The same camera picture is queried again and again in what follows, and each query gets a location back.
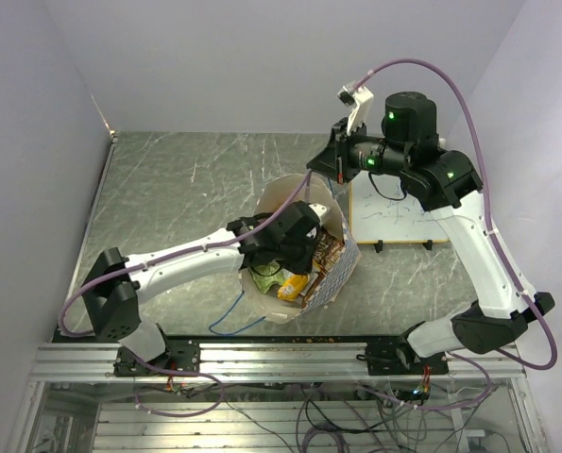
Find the checkered paper bag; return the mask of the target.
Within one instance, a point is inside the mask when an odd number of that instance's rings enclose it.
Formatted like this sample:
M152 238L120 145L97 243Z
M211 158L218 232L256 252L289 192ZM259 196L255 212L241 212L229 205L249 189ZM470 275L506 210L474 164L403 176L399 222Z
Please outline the checkered paper bag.
M331 304L362 257L349 231L348 221L322 177L311 176L296 199L330 209L318 234L313 270L307 276L299 277L287 270L279 271L278 265L273 263L266 265L259 274L242 271L239 274L241 293L233 304L244 305L255 321L229 331L229 336L243 333L260 323L287 324Z

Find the yellow snack bar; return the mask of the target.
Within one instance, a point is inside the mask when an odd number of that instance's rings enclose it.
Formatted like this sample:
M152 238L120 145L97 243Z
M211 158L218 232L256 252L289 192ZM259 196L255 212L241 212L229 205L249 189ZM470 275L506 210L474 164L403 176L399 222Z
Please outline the yellow snack bar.
M289 274L277 290L277 298L284 301L295 301L309 283L308 275Z

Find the green snack packet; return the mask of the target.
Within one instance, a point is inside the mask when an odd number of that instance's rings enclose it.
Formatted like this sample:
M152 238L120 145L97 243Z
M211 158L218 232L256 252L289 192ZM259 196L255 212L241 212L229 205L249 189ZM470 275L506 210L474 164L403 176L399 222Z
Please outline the green snack packet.
M261 294L267 294L273 286L282 286L285 277L282 272L278 272L272 276L261 276L255 273L250 273L253 283Z

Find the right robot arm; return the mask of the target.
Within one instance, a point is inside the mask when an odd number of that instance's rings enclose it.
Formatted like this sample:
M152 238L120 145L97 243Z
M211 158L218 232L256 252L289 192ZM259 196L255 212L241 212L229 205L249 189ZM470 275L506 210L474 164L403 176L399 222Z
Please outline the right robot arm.
M484 211L483 181L471 160L439 142L435 102L419 92L389 95L383 134L374 137L367 135L365 122L373 94L366 88L343 89L338 97L351 112L332 126L327 145L308 169L339 184L362 171L397 177L402 191L448 236L477 295L466 310L407 329L394 352L401 371L415 373L428 357L461 348L502 352L530 323L543 324L555 306L553 296L536 291L504 250Z

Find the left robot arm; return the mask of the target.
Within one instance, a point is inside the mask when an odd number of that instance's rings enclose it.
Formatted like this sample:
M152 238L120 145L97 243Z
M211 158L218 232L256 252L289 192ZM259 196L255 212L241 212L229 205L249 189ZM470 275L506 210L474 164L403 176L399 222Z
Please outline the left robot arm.
M216 274L274 264L294 275L313 269L322 227L331 210L295 201L275 212L241 217L189 243L150 254L102 252L82 295L99 342L117 342L150 375L163 373L171 352L162 328L142 320L140 304L184 283Z

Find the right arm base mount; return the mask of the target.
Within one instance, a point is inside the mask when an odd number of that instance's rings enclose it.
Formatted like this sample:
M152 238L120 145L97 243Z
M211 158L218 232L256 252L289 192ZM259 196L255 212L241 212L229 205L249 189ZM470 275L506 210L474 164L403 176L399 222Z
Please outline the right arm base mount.
M422 376L425 372L431 375L447 375L449 365L441 353L428 358L421 358L405 342L368 343L365 351L356 355L356 360L366 364L370 376Z

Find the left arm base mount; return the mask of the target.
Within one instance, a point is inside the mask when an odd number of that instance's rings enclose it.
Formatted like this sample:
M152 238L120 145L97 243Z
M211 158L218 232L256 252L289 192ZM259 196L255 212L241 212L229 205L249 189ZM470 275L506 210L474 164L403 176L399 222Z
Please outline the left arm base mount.
M199 370L200 348L192 340L167 339L164 352L151 360L149 364L161 369L196 372ZM158 372L139 362L129 349L124 346L119 348L113 364L115 377L145 378L157 374Z

